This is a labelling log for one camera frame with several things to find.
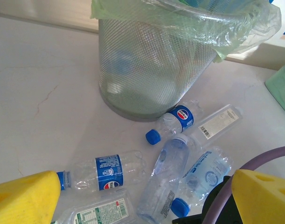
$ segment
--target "barcode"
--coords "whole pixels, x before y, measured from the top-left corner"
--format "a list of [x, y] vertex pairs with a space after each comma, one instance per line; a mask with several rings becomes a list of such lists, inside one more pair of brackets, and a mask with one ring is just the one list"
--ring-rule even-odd
[[174, 192], [170, 191], [168, 196], [167, 196], [167, 200], [165, 201], [165, 204], [163, 206], [163, 209], [161, 211], [161, 214], [166, 218], [167, 214], [169, 212], [170, 206], [172, 201], [174, 200]]
[[118, 204], [119, 204], [119, 209], [120, 209], [120, 213], [121, 213], [122, 217], [128, 216], [127, 208], [125, 207], [125, 201], [120, 200], [118, 202]]
[[204, 128], [204, 126], [201, 126], [199, 128], [204, 133], [204, 135], [207, 137], [207, 139], [211, 137], [210, 133]]

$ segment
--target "yellow plastic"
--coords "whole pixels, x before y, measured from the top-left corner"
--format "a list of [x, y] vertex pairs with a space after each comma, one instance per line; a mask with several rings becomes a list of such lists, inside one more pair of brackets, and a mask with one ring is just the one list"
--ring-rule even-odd
[[0, 184], [0, 224], [50, 224], [60, 191], [53, 171]]
[[231, 188], [243, 224], [285, 224], [285, 179], [237, 170]]

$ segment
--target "nutrition label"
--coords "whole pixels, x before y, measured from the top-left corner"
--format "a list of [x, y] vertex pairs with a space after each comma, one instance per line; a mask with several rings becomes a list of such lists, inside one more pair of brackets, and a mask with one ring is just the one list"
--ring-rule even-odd
[[120, 199], [77, 213], [74, 224], [112, 224], [128, 216], [125, 200]]
[[229, 108], [219, 116], [207, 121], [205, 124], [200, 126], [199, 129], [207, 139], [210, 139], [238, 119], [239, 116]]

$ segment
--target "white floor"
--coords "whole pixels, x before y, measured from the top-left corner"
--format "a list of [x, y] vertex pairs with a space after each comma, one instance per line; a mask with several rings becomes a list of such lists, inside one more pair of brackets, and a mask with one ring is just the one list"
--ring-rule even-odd
[[[184, 97], [199, 100], [206, 115], [226, 104], [243, 108], [243, 122], [215, 143], [232, 156], [234, 170], [285, 146], [285, 111], [264, 86], [274, 73], [213, 63]], [[98, 35], [0, 18], [0, 183], [131, 149], [143, 153], [151, 173], [162, 147], [144, 138], [153, 123], [112, 112], [98, 79]], [[285, 178], [285, 158], [259, 171]], [[129, 188], [134, 205], [145, 183]], [[55, 219], [71, 205], [63, 194]], [[165, 223], [173, 218], [170, 212]]]

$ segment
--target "transparent bottle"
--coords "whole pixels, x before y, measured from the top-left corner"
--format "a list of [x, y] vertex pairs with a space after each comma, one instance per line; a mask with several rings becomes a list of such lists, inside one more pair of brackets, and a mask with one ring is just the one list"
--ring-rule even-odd
[[183, 134], [193, 139], [199, 147], [207, 147], [227, 131], [239, 124], [243, 116], [233, 105], [226, 105], [197, 123]]
[[203, 109], [197, 100], [182, 102], [155, 122], [155, 128], [146, 133], [146, 140], [155, 145], [161, 140], [170, 139], [200, 121], [202, 116]]
[[58, 172], [62, 190], [91, 193], [144, 180], [146, 162], [140, 151], [98, 157], [76, 163], [69, 171]]
[[102, 194], [90, 200], [77, 200], [51, 224], [136, 224], [129, 194], [126, 189]]
[[166, 142], [142, 193], [137, 215], [150, 224], [161, 223], [169, 212], [189, 156], [187, 141], [177, 134]]
[[211, 147], [180, 180], [171, 211], [181, 218], [188, 215], [191, 207], [203, 205], [207, 195], [229, 173], [232, 163], [219, 147]]

